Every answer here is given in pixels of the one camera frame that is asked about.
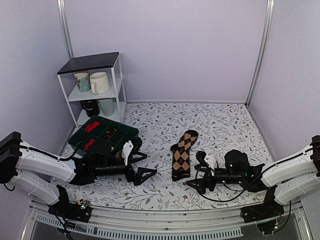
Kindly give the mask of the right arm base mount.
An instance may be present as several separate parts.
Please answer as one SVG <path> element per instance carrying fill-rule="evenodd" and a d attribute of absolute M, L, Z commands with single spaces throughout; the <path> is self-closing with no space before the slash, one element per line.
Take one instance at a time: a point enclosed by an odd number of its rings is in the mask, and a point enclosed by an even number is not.
<path fill-rule="evenodd" d="M 240 216 L 245 223 L 266 220 L 272 217 L 278 217 L 271 222 L 259 223 L 257 229 L 263 235 L 274 234 L 281 229 L 281 224 L 284 222 L 282 215 L 285 213 L 283 205 L 275 201 L 275 190 L 277 185 L 270 187 L 265 194 L 263 203 L 253 206 L 243 207 L 240 211 Z"/>

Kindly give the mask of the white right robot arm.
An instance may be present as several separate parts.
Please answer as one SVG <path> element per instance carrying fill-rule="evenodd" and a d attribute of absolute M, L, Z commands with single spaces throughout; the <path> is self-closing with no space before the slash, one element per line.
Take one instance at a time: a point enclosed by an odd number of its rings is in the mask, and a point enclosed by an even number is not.
<path fill-rule="evenodd" d="M 320 137 L 315 135 L 311 143 L 302 150 L 280 160 L 260 165 L 250 165 L 247 154 L 233 149 L 224 156 L 224 167 L 198 151 L 197 172 L 203 177 L 196 177 L 186 185 L 197 190 L 203 196 L 207 190 L 213 191 L 217 184 L 240 185 L 243 191 L 257 193 L 267 191 L 271 196 L 259 206 L 262 218 L 269 218 L 278 210 L 278 205 L 285 205 L 320 184 Z"/>

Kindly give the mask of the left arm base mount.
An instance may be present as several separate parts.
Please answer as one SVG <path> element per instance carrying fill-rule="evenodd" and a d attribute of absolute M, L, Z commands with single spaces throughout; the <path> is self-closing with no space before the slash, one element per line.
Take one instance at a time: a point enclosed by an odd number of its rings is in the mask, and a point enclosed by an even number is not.
<path fill-rule="evenodd" d="M 78 222 L 88 223 L 91 217 L 92 208 L 88 200 L 78 200 L 70 202 L 67 190 L 61 185 L 56 186 L 58 189 L 58 202 L 48 206 L 48 213 L 64 220 L 75 220 Z"/>

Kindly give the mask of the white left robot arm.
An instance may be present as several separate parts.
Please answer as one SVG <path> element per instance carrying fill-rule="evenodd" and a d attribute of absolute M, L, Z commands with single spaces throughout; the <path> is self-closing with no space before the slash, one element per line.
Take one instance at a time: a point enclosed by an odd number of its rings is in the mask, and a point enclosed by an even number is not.
<path fill-rule="evenodd" d="M 0 182 L 19 187 L 54 206 L 63 217 L 70 217 L 75 210 L 66 189 L 52 185 L 38 174 L 76 186 L 92 184 L 98 176 L 123 174 L 128 182 L 139 186 L 157 173 L 145 167 L 133 169 L 132 164 L 138 159 L 132 156 L 139 154 L 139 144 L 139 138 L 135 138 L 125 142 L 120 151 L 108 145 L 105 150 L 92 151 L 81 158 L 63 158 L 31 146 L 19 132 L 13 131 L 0 141 Z"/>

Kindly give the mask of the brown argyle sock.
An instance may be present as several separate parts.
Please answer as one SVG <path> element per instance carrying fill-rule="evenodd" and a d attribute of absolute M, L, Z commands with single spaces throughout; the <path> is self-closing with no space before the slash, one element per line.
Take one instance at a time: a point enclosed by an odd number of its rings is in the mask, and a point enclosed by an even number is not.
<path fill-rule="evenodd" d="M 173 182 L 181 179 L 189 178 L 191 175 L 191 147 L 198 139 L 198 132 L 195 130 L 187 130 L 179 139 L 178 143 L 172 145 L 172 169 L 171 179 Z"/>

